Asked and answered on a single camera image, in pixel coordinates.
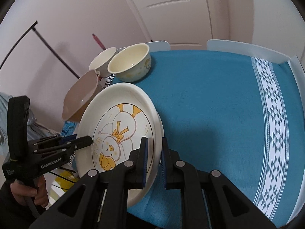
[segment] plate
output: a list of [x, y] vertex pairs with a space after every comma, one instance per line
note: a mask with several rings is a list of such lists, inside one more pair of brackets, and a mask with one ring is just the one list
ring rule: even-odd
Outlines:
[[148, 95], [130, 83], [113, 84], [102, 90], [80, 121], [77, 137], [86, 135], [93, 138], [93, 144], [76, 152], [80, 177], [91, 169], [113, 169], [140, 147], [141, 137], [148, 138], [146, 187], [129, 190], [127, 206], [139, 202], [156, 178], [164, 136], [162, 122]]

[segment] black pole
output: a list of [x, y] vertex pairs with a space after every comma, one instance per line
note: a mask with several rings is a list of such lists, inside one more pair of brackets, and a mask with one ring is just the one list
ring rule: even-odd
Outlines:
[[23, 39], [23, 37], [33, 28], [35, 28], [35, 26], [37, 25], [37, 21], [28, 29], [25, 31], [25, 33], [17, 40], [17, 42], [13, 45], [13, 47], [11, 48], [11, 50], [9, 51], [9, 53], [6, 55], [6, 57], [4, 58], [4, 60], [2, 61], [1, 65], [0, 65], [0, 69], [2, 68], [2, 66], [4, 65], [4, 62], [7, 60], [7, 58], [9, 57], [9, 55], [11, 54], [11, 52], [14, 50], [14, 48], [16, 47], [16, 45], [18, 45], [18, 43]]
[[45, 41], [45, 39], [41, 36], [41, 34], [37, 31], [35, 27], [32, 27], [30, 29], [33, 29], [33, 31], [37, 34], [38, 38], [41, 39], [41, 41], [45, 44], [47, 48], [57, 57], [57, 59], [62, 62], [62, 64], [78, 79], [80, 79], [79, 75], [77, 75], [66, 63], [63, 61], [63, 59], [52, 49], [52, 47]]

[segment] blue tablecloth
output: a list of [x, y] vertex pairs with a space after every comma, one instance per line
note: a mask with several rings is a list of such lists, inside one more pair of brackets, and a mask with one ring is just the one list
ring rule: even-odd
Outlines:
[[[169, 147], [197, 169], [219, 169], [276, 226], [286, 224], [305, 163], [303, 108], [289, 64], [212, 51], [151, 57], [149, 74], [135, 84], [153, 101]], [[181, 227], [180, 193], [163, 188], [160, 171], [128, 211]]]

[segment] black sleeve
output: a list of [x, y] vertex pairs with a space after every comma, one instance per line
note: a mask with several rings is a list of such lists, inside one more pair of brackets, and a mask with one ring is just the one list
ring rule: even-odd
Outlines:
[[11, 193], [11, 183], [6, 181], [0, 190], [0, 228], [28, 229], [35, 218], [28, 207], [16, 202]]

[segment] human hand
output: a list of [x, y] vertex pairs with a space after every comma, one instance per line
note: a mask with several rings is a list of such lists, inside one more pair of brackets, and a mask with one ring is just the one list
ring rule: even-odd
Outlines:
[[20, 184], [17, 180], [11, 184], [11, 192], [15, 200], [22, 206], [26, 206], [24, 196], [35, 197], [34, 204], [45, 208], [49, 203], [48, 192], [45, 186], [45, 177], [38, 178], [38, 190], [29, 186]]

